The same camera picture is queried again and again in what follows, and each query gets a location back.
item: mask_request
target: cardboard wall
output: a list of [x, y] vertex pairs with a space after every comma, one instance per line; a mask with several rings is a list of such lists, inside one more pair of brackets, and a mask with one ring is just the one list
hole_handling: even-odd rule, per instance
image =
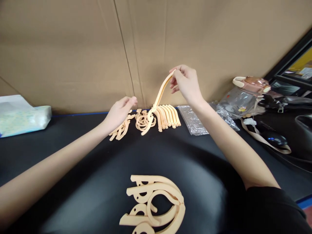
[[[170, 68], [197, 70], [204, 98], [264, 76], [312, 26], [310, 0], [115, 0], [136, 96], [151, 107]], [[161, 104], [185, 104], [164, 92]]]
[[107, 111], [133, 96], [114, 1], [1, 1], [0, 76], [0, 95], [54, 113]]
[[[263, 76], [312, 26], [310, 0], [0, 1], [0, 95], [54, 113], [150, 107], [173, 66], [197, 70], [204, 98]], [[161, 104], [185, 104], [167, 88]]]

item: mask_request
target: black table surface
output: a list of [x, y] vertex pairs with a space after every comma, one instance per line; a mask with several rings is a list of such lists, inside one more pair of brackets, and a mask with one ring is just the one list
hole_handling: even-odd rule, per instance
[[[106, 114], [53, 117], [45, 130], [0, 139], [0, 186], [71, 143]], [[131, 121], [120, 141], [107, 137], [28, 210], [8, 233], [132, 233], [120, 218], [136, 205], [126, 189], [131, 175], [161, 175], [184, 196], [186, 213], [177, 233], [219, 233], [239, 229], [245, 190], [210, 135], [191, 136], [182, 126], [145, 136]], [[247, 132], [240, 136], [260, 155], [288, 195], [298, 200], [312, 194], [310, 178], [271, 156]], [[156, 215], [169, 210], [162, 195], [153, 200]]]

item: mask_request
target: computer mouse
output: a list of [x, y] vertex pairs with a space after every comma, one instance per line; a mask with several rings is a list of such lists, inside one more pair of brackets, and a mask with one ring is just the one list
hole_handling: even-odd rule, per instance
[[281, 147], [287, 145], [286, 138], [276, 132], [264, 131], [260, 133], [260, 136], [267, 140], [272, 146]]

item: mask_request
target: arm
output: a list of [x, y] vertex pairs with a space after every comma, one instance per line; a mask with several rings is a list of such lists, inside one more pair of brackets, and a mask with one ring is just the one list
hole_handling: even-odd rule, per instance
[[177, 66], [176, 69], [171, 79], [172, 93], [181, 91], [217, 146], [242, 178], [245, 188], [280, 188], [259, 155], [203, 99], [196, 71], [186, 65]]
[[97, 127], [0, 187], [0, 231], [26, 212], [117, 128], [136, 103], [135, 97], [117, 101]]

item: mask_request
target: hand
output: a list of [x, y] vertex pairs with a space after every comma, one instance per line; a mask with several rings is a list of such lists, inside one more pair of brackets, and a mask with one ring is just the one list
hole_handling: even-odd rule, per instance
[[193, 105], [198, 101], [202, 101], [203, 97], [199, 89], [196, 70], [186, 65], [179, 65], [169, 71], [171, 73], [174, 69], [175, 72], [170, 80], [171, 93], [181, 91], [186, 101]]
[[128, 116], [128, 113], [132, 106], [136, 104], [136, 97], [124, 97], [120, 99], [119, 101], [115, 102], [115, 104], [111, 107], [110, 111], [108, 112], [106, 118], [101, 123], [101, 125], [105, 125], [111, 133], [123, 123], [123, 121]]

